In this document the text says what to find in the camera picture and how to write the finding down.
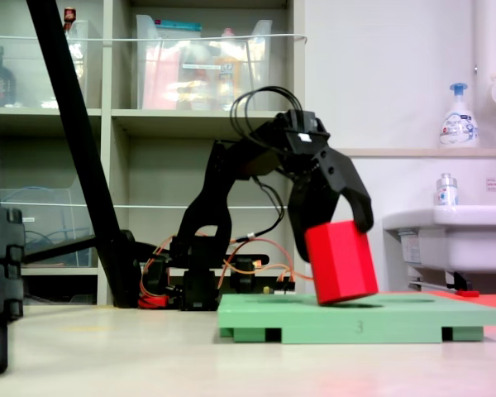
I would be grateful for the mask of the broad flat black gripper jaw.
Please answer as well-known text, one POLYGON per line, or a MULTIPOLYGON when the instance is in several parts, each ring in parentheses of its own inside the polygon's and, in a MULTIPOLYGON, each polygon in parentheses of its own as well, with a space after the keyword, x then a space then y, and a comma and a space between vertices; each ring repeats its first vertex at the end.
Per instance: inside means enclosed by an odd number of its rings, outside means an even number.
POLYGON ((293 182, 288 212, 298 254, 304 261, 310 261, 307 230, 330 222, 339 198, 321 172, 300 175, 293 182))

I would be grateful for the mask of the curved black gripper jaw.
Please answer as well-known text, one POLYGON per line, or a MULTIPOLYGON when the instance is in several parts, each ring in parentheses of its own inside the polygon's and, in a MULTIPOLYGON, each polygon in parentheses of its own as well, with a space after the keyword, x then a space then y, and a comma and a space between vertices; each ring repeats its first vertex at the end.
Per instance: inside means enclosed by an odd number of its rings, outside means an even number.
POLYGON ((358 231, 367 233, 374 226, 371 197, 351 159, 326 146, 316 160, 331 193, 346 199, 358 231))

